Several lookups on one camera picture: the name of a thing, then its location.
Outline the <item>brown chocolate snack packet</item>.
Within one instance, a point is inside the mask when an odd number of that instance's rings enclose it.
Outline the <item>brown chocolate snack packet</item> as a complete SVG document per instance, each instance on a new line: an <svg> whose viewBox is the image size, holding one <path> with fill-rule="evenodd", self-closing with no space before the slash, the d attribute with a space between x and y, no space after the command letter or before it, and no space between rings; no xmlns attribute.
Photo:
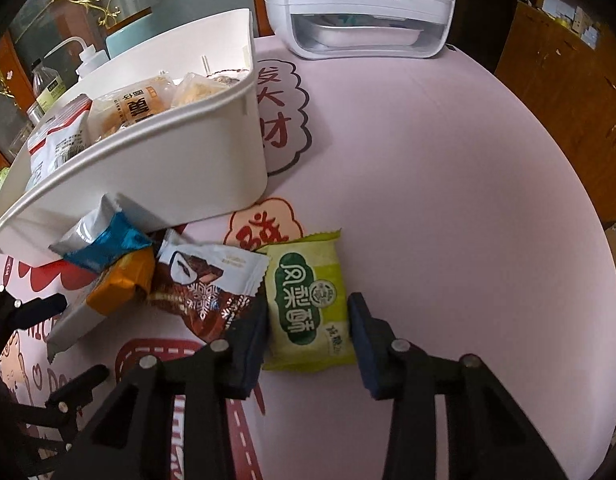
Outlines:
<svg viewBox="0 0 616 480"><path fill-rule="evenodd" d="M250 309L270 259L222 244L196 244L168 230L159 247L147 302L178 315L206 344L221 339Z"/></svg>

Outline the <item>green pineapple cake packet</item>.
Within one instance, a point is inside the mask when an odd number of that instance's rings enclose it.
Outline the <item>green pineapple cake packet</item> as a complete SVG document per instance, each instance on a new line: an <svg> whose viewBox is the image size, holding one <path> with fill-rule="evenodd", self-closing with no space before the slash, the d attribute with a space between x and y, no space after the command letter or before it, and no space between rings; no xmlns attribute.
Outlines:
<svg viewBox="0 0 616 480"><path fill-rule="evenodd" d="M316 373L355 363L339 238L338 231L315 233L258 250L269 258L265 370Z"/></svg>

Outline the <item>yellow rice cracker snack pack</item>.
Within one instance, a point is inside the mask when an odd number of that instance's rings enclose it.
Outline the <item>yellow rice cracker snack pack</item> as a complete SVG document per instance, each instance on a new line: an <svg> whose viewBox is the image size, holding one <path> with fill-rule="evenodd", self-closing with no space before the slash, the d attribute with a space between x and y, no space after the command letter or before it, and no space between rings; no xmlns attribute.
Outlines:
<svg viewBox="0 0 616 480"><path fill-rule="evenodd" d="M214 96L227 90L227 88L229 86L224 84L224 82L215 81L195 73L188 73L177 85L177 90L174 91L171 101L171 107L177 108L208 99L209 96Z"/></svg>

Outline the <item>white orange snack bar packet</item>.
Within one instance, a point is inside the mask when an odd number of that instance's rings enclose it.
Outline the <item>white orange snack bar packet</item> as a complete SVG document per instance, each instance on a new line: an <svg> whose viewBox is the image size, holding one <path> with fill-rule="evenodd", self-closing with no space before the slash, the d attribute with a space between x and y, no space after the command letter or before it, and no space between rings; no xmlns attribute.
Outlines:
<svg viewBox="0 0 616 480"><path fill-rule="evenodd" d="M47 359L54 361L108 316L144 299L156 260L150 237L134 226L120 197L109 194L50 244L50 250L96 275L70 302L47 337Z"/></svg>

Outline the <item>white red snack pouch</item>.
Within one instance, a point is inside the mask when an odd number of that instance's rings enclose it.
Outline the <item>white red snack pouch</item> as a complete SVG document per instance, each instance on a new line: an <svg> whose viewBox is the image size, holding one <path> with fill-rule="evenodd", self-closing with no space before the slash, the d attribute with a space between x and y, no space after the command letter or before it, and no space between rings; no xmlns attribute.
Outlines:
<svg viewBox="0 0 616 480"><path fill-rule="evenodd" d="M30 136L27 140L30 178L26 190L91 145L86 123L91 107L92 100L86 94L80 94Z"/></svg>

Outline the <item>brown pastry packet in bin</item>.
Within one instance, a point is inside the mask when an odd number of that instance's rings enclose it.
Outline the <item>brown pastry packet in bin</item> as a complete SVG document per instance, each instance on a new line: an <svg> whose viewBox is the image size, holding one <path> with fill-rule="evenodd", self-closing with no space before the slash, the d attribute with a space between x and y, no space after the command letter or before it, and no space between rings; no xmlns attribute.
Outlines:
<svg viewBox="0 0 616 480"><path fill-rule="evenodd" d="M151 77L111 91L92 102L87 116L91 143L169 110L175 84L168 75Z"/></svg>

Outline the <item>green label bottle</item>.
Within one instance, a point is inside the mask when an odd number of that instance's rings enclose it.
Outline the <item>green label bottle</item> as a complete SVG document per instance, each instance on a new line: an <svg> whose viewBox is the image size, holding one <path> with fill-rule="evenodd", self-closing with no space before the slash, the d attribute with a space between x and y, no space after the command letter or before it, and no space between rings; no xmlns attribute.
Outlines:
<svg viewBox="0 0 616 480"><path fill-rule="evenodd" d="M45 66L40 58L33 62L31 70L35 101L41 107L42 112L46 113L67 91L67 87L60 73L53 68Z"/></svg>

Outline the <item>white plastic storage bin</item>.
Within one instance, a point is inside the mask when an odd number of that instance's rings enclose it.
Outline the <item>white plastic storage bin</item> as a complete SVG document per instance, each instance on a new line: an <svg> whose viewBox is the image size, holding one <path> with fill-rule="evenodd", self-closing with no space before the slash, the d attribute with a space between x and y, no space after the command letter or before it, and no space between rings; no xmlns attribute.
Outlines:
<svg viewBox="0 0 616 480"><path fill-rule="evenodd" d="M90 98L166 72L238 70L238 84L123 129L68 160L33 188L20 152L0 193L0 254L28 266L56 260L50 244L119 197L134 226L154 232L244 209L268 184L253 71L253 16L237 9L163 32L94 70L62 97Z"/></svg>

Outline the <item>white squeeze bottle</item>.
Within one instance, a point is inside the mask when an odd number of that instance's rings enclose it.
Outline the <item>white squeeze bottle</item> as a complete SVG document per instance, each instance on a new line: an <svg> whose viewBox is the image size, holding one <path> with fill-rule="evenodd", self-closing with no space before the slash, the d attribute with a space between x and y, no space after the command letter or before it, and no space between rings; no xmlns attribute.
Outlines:
<svg viewBox="0 0 616 480"><path fill-rule="evenodd" d="M97 50L94 44L87 44L78 36L72 36L62 40L59 44L56 44L52 50L48 51L43 58L48 58L62 47L66 47L70 42L75 42L81 47L81 51L79 52L80 65L76 68L76 76L78 76L79 80L82 80L87 75L93 73L94 70L97 70L100 66L110 61L110 57L106 50Z"/></svg>

